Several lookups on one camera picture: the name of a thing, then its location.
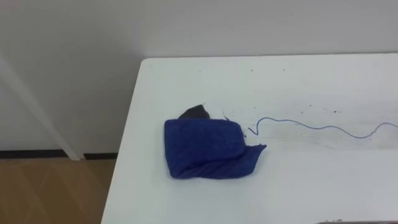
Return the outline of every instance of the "blue wire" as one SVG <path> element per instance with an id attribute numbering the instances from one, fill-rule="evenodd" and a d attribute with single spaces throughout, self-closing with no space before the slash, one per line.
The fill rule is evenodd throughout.
<path id="1" fill-rule="evenodd" d="M 259 135 L 259 124 L 260 124 L 260 122 L 261 122 L 262 120 L 265 120 L 265 119 L 269 119 L 269 120 L 271 120 L 271 121 L 276 121 L 276 122 L 286 122 L 286 121 L 287 121 L 287 122 L 292 122 L 292 123 L 296 123 L 296 124 L 299 124 L 299 125 L 304 126 L 304 127 L 306 127 L 306 128 L 314 129 L 314 130 L 322 130 L 322 129 L 326 129 L 326 128 L 335 128 L 335 129 L 339 129 L 340 131 L 342 131 L 342 132 L 344 132 L 344 133 L 348 134 L 349 136 L 351 136 L 351 137 L 353 137 L 353 138 L 356 138 L 356 139 L 365 139 L 365 138 L 368 138 L 368 137 L 372 136 L 372 135 L 373 135 L 374 133 L 376 133 L 376 131 L 377 131 L 381 126 L 383 126 L 383 125 L 390 125 L 390 126 L 393 126 L 393 127 L 398 128 L 398 125 L 396 125 L 396 124 L 391 124 L 391 123 L 388 123 L 388 122 L 383 122 L 383 123 L 379 124 L 379 125 L 374 129 L 374 131 L 372 131 L 370 134 L 365 135 L 365 136 L 355 136 L 355 135 L 353 135 L 353 134 L 350 134 L 349 132 L 347 132 L 347 131 L 344 130 L 343 128 L 340 128 L 340 127 L 337 127 L 337 126 L 334 126 L 334 125 L 328 125 L 328 126 L 316 128 L 316 127 L 311 127 L 311 126 L 308 126 L 308 125 L 306 125 L 306 124 L 303 124 L 303 123 L 300 123 L 300 122 L 298 122 L 298 121 L 294 121 L 294 120 L 291 120 L 291 119 L 281 119 L 281 120 L 278 120 L 278 119 L 274 119 L 274 118 L 270 118 L 270 117 L 263 117 L 263 118 L 261 118 L 259 121 L 257 121 L 257 124 L 256 124 L 256 131 L 253 131 L 251 128 L 248 128 L 248 129 L 249 129 L 253 134 L 255 134 L 256 136 L 258 136 L 258 135 Z"/>

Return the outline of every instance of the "folded towel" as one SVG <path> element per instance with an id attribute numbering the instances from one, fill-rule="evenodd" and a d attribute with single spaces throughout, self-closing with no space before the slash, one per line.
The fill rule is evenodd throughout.
<path id="1" fill-rule="evenodd" d="M 171 119 L 164 131 L 166 161 L 176 179 L 244 177 L 266 147 L 245 145 L 240 125 L 220 119 Z"/>

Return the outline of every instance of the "wooden floor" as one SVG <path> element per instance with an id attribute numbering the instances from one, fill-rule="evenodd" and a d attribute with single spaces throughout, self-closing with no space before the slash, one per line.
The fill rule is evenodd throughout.
<path id="1" fill-rule="evenodd" d="M 0 223 L 101 223 L 115 160 L 0 161 Z"/>

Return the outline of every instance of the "white table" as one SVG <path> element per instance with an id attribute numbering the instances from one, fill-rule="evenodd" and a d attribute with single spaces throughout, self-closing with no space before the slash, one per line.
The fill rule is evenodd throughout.
<path id="1" fill-rule="evenodd" d="M 142 62 L 103 224 L 398 220 L 398 129 L 369 139 L 263 121 L 334 124 L 365 135 L 398 123 L 398 55 L 158 58 Z M 235 180 L 170 178 L 163 125 L 204 103 L 265 143 L 256 170 Z"/>

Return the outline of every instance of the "baseboard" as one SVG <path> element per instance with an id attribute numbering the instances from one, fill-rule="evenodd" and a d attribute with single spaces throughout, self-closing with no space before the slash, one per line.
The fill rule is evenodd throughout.
<path id="1" fill-rule="evenodd" d="M 62 149 L 0 151 L 0 159 L 38 159 L 68 157 Z"/>
<path id="2" fill-rule="evenodd" d="M 96 160 L 96 159 L 116 159 L 118 158 L 117 152 L 110 153 L 84 153 L 86 160 Z"/>

